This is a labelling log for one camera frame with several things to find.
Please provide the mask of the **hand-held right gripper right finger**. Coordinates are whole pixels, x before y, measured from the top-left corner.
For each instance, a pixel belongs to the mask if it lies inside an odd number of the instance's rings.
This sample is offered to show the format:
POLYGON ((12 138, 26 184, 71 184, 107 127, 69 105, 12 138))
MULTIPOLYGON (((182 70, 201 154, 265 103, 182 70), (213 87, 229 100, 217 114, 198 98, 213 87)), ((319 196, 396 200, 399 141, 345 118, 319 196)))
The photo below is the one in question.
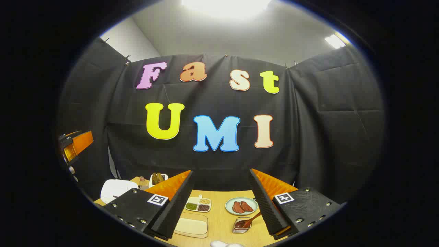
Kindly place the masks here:
POLYGON ((314 228, 343 208, 314 188, 298 189, 256 169, 248 181, 270 236, 278 240, 314 228))

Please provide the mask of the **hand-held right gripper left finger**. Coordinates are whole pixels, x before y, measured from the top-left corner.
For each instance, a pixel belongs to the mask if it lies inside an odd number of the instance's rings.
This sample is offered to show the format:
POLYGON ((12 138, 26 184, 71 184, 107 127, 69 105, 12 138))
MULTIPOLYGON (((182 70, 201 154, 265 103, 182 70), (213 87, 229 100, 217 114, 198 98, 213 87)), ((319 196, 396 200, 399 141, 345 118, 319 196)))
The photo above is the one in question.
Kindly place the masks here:
POLYGON ((128 189, 103 210, 138 232, 168 240, 191 195, 192 177, 193 171, 187 170, 146 190, 128 189))

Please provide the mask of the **tray of white rice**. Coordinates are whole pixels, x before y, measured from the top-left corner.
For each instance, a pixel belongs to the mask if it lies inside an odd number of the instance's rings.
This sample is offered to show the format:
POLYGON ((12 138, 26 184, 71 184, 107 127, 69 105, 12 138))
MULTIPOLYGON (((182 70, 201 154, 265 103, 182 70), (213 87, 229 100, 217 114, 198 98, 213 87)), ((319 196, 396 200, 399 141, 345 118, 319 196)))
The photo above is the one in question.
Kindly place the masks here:
POLYGON ((183 212, 174 233, 193 238, 206 238, 208 236, 208 228, 209 221, 206 216, 183 212))

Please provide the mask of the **white rice cooker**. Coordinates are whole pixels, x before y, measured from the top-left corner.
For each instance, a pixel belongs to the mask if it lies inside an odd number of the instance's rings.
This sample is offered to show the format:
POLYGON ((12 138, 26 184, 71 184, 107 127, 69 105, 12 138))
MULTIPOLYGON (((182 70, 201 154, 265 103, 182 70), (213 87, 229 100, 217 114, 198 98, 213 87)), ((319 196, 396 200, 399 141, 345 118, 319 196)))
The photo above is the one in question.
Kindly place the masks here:
POLYGON ((108 204, 130 189, 138 189, 138 184, 133 181, 110 179, 103 184, 100 199, 105 204, 108 204))

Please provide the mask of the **white divided grain dish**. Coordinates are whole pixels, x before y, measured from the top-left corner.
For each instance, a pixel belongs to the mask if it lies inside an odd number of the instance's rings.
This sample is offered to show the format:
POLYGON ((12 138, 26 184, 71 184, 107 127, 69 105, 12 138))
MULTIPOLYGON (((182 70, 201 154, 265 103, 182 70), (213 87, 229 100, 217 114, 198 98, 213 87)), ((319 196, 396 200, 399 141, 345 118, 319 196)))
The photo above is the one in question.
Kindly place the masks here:
POLYGON ((194 212, 209 212, 212 207, 212 201, 204 198, 202 195, 198 197, 189 197, 185 209, 194 212))

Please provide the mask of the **white toaster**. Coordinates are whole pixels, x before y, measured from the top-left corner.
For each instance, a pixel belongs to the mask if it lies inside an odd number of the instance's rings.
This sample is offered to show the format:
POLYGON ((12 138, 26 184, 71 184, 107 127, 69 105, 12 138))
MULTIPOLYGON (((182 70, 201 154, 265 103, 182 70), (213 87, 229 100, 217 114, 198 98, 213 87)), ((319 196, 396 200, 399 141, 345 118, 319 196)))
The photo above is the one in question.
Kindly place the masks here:
MULTIPOLYGON (((164 178, 164 181, 166 181, 166 180, 169 178, 168 175, 166 175, 166 174, 162 174, 162 176, 163 176, 163 178, 164 178)), ((155 185, 152 185, 152 183, 150 182, 151 177, 152 177, 152 175, 150 176, 150 179, 149 179, 149 187, 150 187, 150 188, 153 187, 153 186, 155 186, 155 185)))

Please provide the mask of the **pale green plate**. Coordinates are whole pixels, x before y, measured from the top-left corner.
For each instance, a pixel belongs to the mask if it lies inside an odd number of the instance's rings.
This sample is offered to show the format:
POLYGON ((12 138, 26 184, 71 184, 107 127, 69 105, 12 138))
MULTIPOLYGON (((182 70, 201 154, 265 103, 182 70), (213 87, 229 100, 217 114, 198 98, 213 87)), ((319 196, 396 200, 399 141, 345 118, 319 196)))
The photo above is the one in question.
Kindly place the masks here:
POLYGON ((258 203, 256 202, 256 200, 254 200, 252 198, 235 197, 235 198, 231 198, 230 200, 228 200, 225 203, 225 208, 231 214, 238 215, 238 216, 245 216, 245 215, 250 215, 250 214, 255 213, 257 211, 257 209, 258 209, 258 203), (253 212, 244 212, 243 214, 237 214, 237 213, 233 212, 232 211, 232 206, 233 206, 233 203, 235 201, 239 201, 239 202, 245 201, 245 202, 247 202, 254 209, 254 211, 253 212))

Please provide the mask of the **black backdrop cloth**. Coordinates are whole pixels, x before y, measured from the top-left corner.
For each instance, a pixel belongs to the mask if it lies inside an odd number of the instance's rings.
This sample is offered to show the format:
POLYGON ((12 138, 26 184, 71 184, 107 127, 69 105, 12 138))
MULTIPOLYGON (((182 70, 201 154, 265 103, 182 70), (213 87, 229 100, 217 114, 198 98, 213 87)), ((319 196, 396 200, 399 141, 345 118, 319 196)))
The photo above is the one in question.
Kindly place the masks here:
POLYGON ((187 170, 195 190, 249 190, 254 168, 344 203, 377 164, 385 114, 350 46, 290 68, 213 54, 128 64, 98 39, 71 70, 56 131, 92 132, 74 167, 93 199, 112 178, 187 170))

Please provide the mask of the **small ceiling light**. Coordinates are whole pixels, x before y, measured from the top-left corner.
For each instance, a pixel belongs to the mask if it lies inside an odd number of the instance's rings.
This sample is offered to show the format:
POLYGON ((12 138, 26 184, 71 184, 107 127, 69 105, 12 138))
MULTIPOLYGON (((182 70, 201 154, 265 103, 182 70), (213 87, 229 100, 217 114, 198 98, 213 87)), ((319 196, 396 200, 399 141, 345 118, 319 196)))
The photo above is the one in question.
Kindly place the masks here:
POLYGON ((346 47, 350 44, 350 41, 340 33, 331 34, 328 37, 325 37, 324 40, 331 45, 334 49, 339 49, 342 47, 346 47))

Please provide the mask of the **large ceiling light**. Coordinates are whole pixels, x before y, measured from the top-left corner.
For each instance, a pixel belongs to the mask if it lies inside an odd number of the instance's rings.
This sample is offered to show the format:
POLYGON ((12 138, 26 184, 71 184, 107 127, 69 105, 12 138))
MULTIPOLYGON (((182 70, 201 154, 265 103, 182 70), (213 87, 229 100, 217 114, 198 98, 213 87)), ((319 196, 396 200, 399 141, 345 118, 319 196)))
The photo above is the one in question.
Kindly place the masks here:
POLYGON ((212 16, 254 16, 264 11, 271 0, 181 0, 181 5, 212 16))

